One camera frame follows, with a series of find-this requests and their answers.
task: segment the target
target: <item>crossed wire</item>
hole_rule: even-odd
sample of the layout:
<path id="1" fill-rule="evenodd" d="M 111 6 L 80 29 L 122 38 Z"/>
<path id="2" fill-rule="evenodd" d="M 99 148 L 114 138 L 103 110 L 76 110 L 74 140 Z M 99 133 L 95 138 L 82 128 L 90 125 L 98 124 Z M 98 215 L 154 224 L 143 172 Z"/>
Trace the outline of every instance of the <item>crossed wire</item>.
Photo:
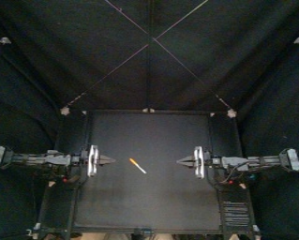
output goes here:
<path id="1" fill-rule="evenodd" d="M 112 4 L 112 2 L 110 0 L 104 0 L 108 5 L 126 17 L 126 19 L 142 30 L 143 33 L 146 33 L 147 35 L 150 34 L 143 27 L 133 20 L 133 18 L 123 12 L 122 8 L 119 8 L 118 6 L 115 6 Z M 190 75 L 194 77 L 194 79 L 202 83 L 202 79 L 197 76 L 197 74 L 190 70 L 190 68 L 185 65 L 185 63 L 177 58 L 177 56 L 171 53 L 171 51 L 166 48 L 166 46 L 158 41 L 158 39 L 209 2 L 209 0 L 206 0 L 205 2 L 202 2 L 194 9 L 193 11 L 190 11 L 186 16 L 183 18 L 181 18 L 167 29 L 166 31 L 163 31 L 163 33 L 158 36 L 158 37 L 151 37 L 153 41 L 157 42 L 157 44 L 162 47 L 162 49 L 169 53 L 169 55 L 174 58 L 174 60 L 179 63 L 179 65 L 187 70 L 187 72 L 190 73 Z M 122 64 L 99 80 L 95 82 L 95 84 L 67 104 L 67 107 L 71 106 L 76 100 L 87 94 L 87 92 L 96 86 L 96 84 L 99 84 L 103 80 L 106 80 L 106 78 L 134 58 L 135 55 L 138 55 L 138 53 L 141 53 L 146 48 L 149 47 L 149 44 L 146 44 L 123 62 Z M 215 97 L 218 98 L 218 100 L 225 104 L 225 106 L 231 109 L 231 106 L 229 105 L 229 103 L 218 96 L 218 94 L 210 89 L 210 92 L 215 95 Z"/>

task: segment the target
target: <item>robotic arm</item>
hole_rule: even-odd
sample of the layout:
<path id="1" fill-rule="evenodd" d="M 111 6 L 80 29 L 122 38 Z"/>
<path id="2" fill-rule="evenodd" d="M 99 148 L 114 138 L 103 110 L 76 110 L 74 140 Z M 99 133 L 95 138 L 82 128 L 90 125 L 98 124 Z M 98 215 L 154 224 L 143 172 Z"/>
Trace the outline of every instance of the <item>robotic arm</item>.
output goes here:
<path id="1" fill-rule="evenodd" d="M 274 167 L 287 172 L 299 172 L 299 157 L 293 148 L 285 149 L 278 156 L 270 157 L 218 157 L 198 146 L 194 149 L 194 155 L 178 160 L 177 163 L 195 168 L 198 178 L 205 178 L 205 166 L 225 170 L 227 178 L 219 182 L 221 184 L 226 184 L 237 174 L 258 173 Z"/>
<path id="2" fill-rule="evenodd" d="M 80 154 L 63 154 L 50 150 L 47 154 L 16 154 L 8 147 L 0 146 L 0 169 L 12 165 L 34 166 L 50 169 L 56 177 L 70 177 L 74 166 L 88 165 L 88 177 L 96 174 L 98 166 L 114 163 L 115 160 L 99 154 L 98 146 L 92 145 L 90 151 L 82 150 Z"/>

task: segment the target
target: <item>yellow pencil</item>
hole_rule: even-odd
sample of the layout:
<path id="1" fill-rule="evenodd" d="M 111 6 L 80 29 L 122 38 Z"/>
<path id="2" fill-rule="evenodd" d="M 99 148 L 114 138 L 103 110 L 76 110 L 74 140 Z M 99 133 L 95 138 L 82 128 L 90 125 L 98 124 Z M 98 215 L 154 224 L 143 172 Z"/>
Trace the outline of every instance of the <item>yellow pencil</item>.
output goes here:
<path id="1" fill-rule="evenodd" d="M 142 167 L 139 166 L 139 164 L 137 163 L 137 161 L 135 161 L 133 158 L 130 158 L 130 162 L 134 164 L 134 166 L 135 166 L 143 173 L 147 173 L 147 172 L 142 169 Z"/>

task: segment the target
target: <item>metal bracket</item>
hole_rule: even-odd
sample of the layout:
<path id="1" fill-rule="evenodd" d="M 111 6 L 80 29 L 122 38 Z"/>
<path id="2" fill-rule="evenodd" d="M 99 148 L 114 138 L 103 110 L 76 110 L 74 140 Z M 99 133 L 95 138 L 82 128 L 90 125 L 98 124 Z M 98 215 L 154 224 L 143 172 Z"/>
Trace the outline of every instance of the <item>metal bracket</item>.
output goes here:
<path id="1" fill-rule="evenodd" d="M 143 235 L 145 237 L 151 237 L 154 232 L 153 232 L 153 229 L 135 229 L 134 234 Z"/>

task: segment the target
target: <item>black mat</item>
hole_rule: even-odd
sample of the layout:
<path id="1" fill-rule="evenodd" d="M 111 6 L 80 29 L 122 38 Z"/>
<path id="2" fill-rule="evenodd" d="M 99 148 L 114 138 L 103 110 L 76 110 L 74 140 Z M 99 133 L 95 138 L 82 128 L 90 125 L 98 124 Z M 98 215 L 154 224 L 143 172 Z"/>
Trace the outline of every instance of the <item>black mat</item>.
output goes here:
<path id="1" fill-rule="evenodd" d="M 193 154 L 195 146 L 210 149 L 205 115 L 98 113 L 91 121 L 90 142 L 116 163 L 100 168 L 83 187 L 76 227 L 219 229 L 214 188 L 207 180 L 195 178 L 194 170 L 175 164 Z M 237 143 L 233 135 L 226 142 Z M 130 163 L 130 158 L 147 174 Z"/>

